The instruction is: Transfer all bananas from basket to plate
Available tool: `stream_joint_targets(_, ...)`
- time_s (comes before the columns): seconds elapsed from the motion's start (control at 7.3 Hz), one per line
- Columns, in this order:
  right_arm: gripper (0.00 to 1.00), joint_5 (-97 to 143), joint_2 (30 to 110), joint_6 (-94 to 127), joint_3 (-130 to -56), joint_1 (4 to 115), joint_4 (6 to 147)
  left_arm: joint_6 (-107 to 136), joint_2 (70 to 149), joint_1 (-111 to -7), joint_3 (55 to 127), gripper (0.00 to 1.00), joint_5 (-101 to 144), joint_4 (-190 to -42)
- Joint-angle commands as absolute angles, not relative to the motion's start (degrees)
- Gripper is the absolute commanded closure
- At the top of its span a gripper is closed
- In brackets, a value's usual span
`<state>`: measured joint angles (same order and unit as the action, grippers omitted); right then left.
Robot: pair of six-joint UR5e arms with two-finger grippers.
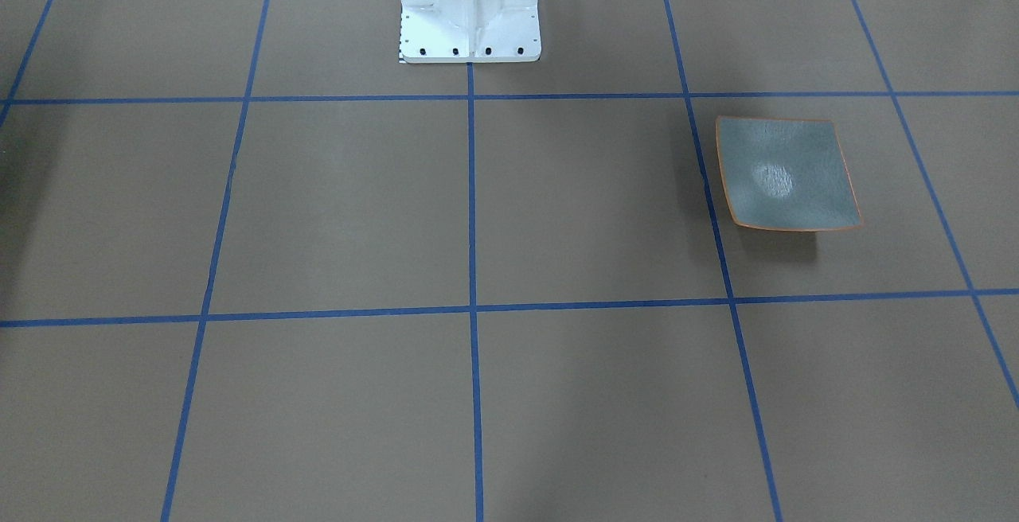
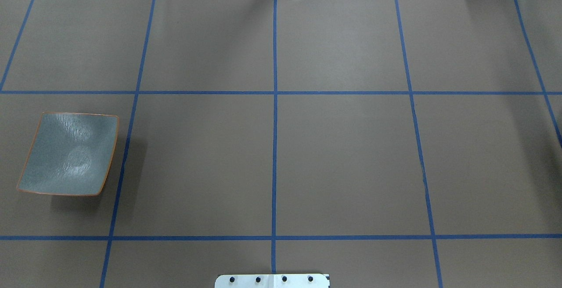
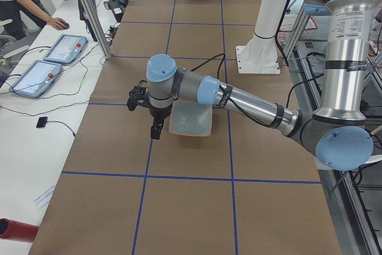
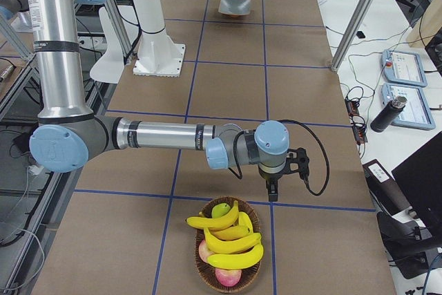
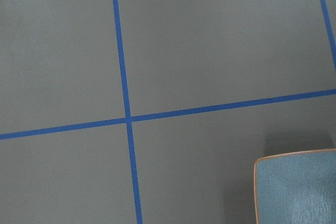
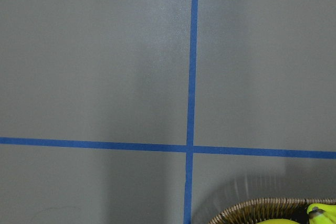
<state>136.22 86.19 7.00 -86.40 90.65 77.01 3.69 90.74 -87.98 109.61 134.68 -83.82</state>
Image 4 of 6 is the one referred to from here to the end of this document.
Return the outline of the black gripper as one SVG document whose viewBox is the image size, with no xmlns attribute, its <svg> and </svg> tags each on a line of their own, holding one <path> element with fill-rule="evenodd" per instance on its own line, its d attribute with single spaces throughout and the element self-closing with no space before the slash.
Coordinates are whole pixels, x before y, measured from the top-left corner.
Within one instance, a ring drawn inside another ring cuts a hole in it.
<svg viewBox="0 0 442 295">
<path fill-rule="evenodd" d="M 267 192 L 270 202 L 278 201 L 278 180 L 285 174 L 285 163 L 278 166 L 258 165 L 260 176 L 267 182 Z"/>
</svg>

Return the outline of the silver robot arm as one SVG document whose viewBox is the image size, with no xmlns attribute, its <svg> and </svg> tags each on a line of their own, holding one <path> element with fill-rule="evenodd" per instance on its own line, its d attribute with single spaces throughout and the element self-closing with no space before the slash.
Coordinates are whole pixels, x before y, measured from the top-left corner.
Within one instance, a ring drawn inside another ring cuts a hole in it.
<svg viewBox="0 0 442 295">
<path fill-rule="evenodd" d="M 6 20 L 13 18 L 18 12 L 27 11 L 28 0 L 1 0 L 1 15 Z"/>
<path fill-rule="evenodd" d="M 235 125 L 142 122 L 94 114 L 84 96 L 74 2 L 28 0 L 43 97 L 39 125 L 29 140 L 38 163 L 66 173 L 106 151 L 192 149 L 204 151 L 212 169 L 257 165 L 269 200 L 278 199 L 289 150 L 289 133 L 280 122 L 266 121 L 243 131 Z"/>
</svg>

